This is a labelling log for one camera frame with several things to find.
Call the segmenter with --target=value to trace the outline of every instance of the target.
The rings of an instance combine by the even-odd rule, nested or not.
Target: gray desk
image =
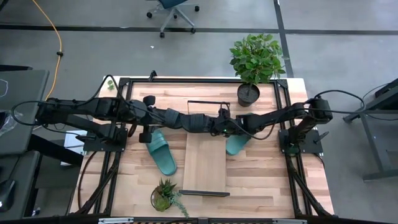
[[[0,72],[0,79],[8,82],[8,91],[0,98],[0,110],[9,110],[15,104],[28,100],[42,100],[49,72],[45,70],[28,70]],[[0,81],[0,95],[6,91],[6,84]],[[17,108],[23,114],[21,121],[33,123],[37,112],[37,103],[27,103]],[[0,136],[0,156],[22,154],[26,151],[32,134],[32,126],[17,126]]]
[[[366,104],[366,113],[381,117],[384,119],[397,118],[398,110],[385,110],[385,107],[395,106],[398,99],[398,86],[391,88],[379,97]],[[393,164],[390,153],[396,145],[397,121],[379,121],[371,118],[363,113],[353,113],[345,116],[343,119],[346,123],[351,123],[354,119],[361,118],[365,129],[366,137],[368,137],[369,145],[376,160],[378,172],[366,174],[363,176],[364,181],[377,180],[389,177],[398,177],[398,168]]]
[[[30,151],[25,152],[23,155],[20,155],[20,157],[15,171],[11,175],[11,179],[16,181],[14,204],[7,212],[0,213],[0,220],[21,219],[24,217],[26,207],[28,206],[40,154],[35,151]],[[17,156],[0,158],[0,166],[2,167],[0,182],[9,177],[16,161]]]

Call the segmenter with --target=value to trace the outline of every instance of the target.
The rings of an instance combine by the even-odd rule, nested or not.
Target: orange cable
[[[49,96],[51,95],[52,91],[54,90],[55,84],[57,82],[57,75],[58,75],[58,68],[60,66],[60,62],[61,62],[61,57],[62,57],[62,40],[61,40],[61,36],[58,33],[57,28],[55,28],[54,24],[52,23],[51,19],[46,15],[46,13],[43,11],[43,9],[36,3],[35,0],[32,0],[33,3],[37,6],[37,8],[39,8],[39,10],[42,12],[42,14],[45,16],[45,18],[51,23],[52,28],[54,29],[55,33],[58,36],[58,40],[60,42],[60,50],[59,50],[59,54],[58,55],[58,61],[57,61],[57,65],[55,66],[55,73],[54,73],[54,81],[52,82],[52,86],[51,86],[51,90],[50,92],[47,94],[47,96],[45,97],[45,100],[47,100],[49,98]]]

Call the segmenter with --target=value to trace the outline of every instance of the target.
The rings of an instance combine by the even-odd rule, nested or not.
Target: computer mouse
[[[0,212],[6,212],[14,203],[15,180],[5,180],[0,183]]]

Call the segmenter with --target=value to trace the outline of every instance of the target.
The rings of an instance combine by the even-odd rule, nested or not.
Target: slide sandal
[[[152,142],[147,143],[149,154],[154,158],[154,161],[159,170],[164,175],[173,175],[177,170],[173,155],[170,152],[169,144],[164,138],[163,133],[156,129],[152,133]]]
[[[226,153],[230,156],[238,155],[244,145],[251,139],[247,134],[236,136],[232,135],[226,140]]]

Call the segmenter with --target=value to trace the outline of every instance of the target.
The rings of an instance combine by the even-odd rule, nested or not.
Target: butcher block tabletop
[[[288,78],[287,83],[292,103],[307,100],[303,79]],[[147,95],[154,95],[156,96],[155,106],[157,108],[172,108],[181,113],[188,113],[188,100],[225,101],[231,103],[232,118],[237,114],[264,114],[277,110],[273,85],[258,84],[261,92],[260,98],[247,108],[238,105],[236,91],[239,85],[239,83],[135,83],[132,88],[131,99],[142,100]],[[109,90],[108,86],[105,85],[102,87],[99,96],[116,96],[116,89]],[[205,113],[217,116],[219,107],[219,105],[190,104],[189,113]],[[266,127],[256,136],[265,136],[270,128],[270,126]],[[275,126],[271,136],[266,140],[251,139],[238,155],[226,155],[226,179],[224,183],[225,192],[229,192],[230,196],[183,195],[180,200],[186,206],[190,217],[293,218],[294,211],[286,162],[279,148],[278,129],[280,129],[280,126]],[[137,127],[133,137],[128,138],[126,149],[121,155],[112,216],[183,216],[175,206],[170,207],[165,212],[157,212],[150,202],[150,195],[161,178],[164,180],[170,178],[173,183],[177,184],[177,190],[183,187],[188,133],[184,129],[162,128],[161,130],[169,143],[170,151],[177,164],[176,173],[170,177],[162,175],[148,153],[146,145],[139,143],[138,135],[142,132],[142,127]],[[87,158],[88,156],[85,156],[81,169],[83,169]],[[104,153],[98,152],[88,164],[81,185],[82,204],[88,200],[98,186],[103,159]],[[302,160],[308,188],[325,210],[333,213],[328,183],[321,161],[312,154],[302,154]],[[302,192],[297,184],[296,188],[298,189],[300,208],[304,212]],[[101,211],[103,211],[108,198],[108,189],[109,184],[104,190]],[[76,210],[78,210],[77,188],[70,212]]]

